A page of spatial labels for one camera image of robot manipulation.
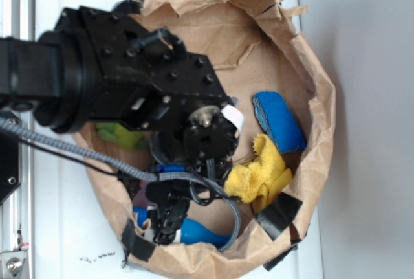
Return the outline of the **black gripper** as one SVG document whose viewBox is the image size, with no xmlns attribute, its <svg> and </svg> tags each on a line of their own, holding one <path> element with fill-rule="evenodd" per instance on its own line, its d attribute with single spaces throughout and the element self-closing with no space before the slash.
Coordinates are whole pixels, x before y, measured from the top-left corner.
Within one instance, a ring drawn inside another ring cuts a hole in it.
<svg viewBox="0 0 414 279">
<path fill-rule="evenodd" d="M 139 199 L 133 202 L 133 207 L 157 208 L 154 243 L 172 244 L 176 231 L 188 218 L 191 203 L 209 206 L 222 199 L 234 215 L 234 229 L 226 244 L 232 245 L 241 228 L 241 216 L 223 186 L 233 168 L 232 157 L 239 139 L 201 136 L 186 142 L 152 136 L 146 142 L 145 150 L 152 156 L 148 170 L 120 174 L 125 177 L 127 191 Z M 140 189 L 133 191 L 131 181 L 138 181 Z"/>
</svg>

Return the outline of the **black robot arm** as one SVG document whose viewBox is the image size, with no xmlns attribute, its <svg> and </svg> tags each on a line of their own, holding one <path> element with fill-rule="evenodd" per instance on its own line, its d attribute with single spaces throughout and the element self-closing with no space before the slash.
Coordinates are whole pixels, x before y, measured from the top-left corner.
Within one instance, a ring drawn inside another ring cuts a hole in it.
<svg viewBox="0 0 414 279">
<path fill-rule="evenodd" d="M 56 133 L 88 122 L 150 131 L 153 165 L 145 172 L 114 157 L 1 120 L 1 131 L 43 151 L 65 150 L 149 183 L 149 239 L 173 243 L 191 202 L 228 199 L 224 181 L 243 129 L 243 114 L 225 93 L 209 59 L 186 50 L 166 28 L 146 30 L 132 18 L 144 0 L 106 12 L 65 8 L 36 42 L 1 40 L 1 109 L 29 111 Z"/>
</svg>

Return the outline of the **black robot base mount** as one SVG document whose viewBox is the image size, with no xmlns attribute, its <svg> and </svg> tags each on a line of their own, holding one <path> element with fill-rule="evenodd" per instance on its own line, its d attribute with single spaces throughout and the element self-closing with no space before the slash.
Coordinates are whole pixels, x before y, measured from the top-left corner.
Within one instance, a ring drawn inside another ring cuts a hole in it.
<svg viewBox="0 0 414 279">
<path fill-rule="evenodd" d="M 1 205 L 21 186 L 22 145 L 1 128 Z"/>
</svg>

